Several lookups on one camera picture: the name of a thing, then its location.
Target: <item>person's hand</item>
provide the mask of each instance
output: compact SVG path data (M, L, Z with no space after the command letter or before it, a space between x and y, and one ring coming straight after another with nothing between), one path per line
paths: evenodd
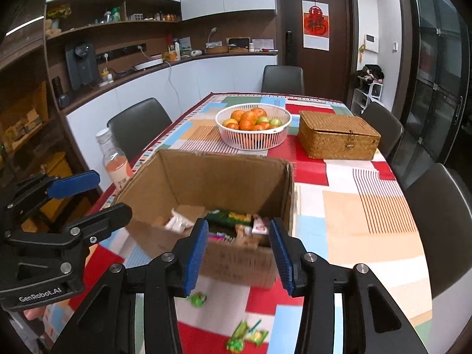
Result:
M34 320L36 318L42 317L45 310L46 310L46 306L36 307L34 309L24 310L23 314L27 318L27 320L30 321L30 320Z

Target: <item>green apple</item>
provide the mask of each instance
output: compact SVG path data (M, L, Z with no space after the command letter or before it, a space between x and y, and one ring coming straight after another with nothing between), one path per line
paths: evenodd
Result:
M280 121L278 118L272 118L268 123L273 126L282 125L282 121Z
M261 122L268 122L268 118L261 115L258 119L257 119L257 124L260 125Z

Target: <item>bottle cap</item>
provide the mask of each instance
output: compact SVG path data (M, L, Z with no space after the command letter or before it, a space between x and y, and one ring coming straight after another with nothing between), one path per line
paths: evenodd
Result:
M103 143L105 141L108 141L111 136L112 136L112 131L110 130L110 128L105 128L103 130L100 130L95 135L98 143Z

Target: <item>glass door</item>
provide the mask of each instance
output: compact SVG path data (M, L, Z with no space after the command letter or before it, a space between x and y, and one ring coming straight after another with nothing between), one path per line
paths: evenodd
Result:
M404 136L391 162L404 188L447 159L469 79L467 26L454 5L449 0L412 0L412 5L418 72Z

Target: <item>clothes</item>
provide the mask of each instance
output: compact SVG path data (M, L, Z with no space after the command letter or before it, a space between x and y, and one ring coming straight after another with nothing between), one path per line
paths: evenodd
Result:
M369 91L369 85L372 82L382 82L385 78L382 68L378 65L366 64L362 70L358 70L355 73L357 86L361 91L367 93Z

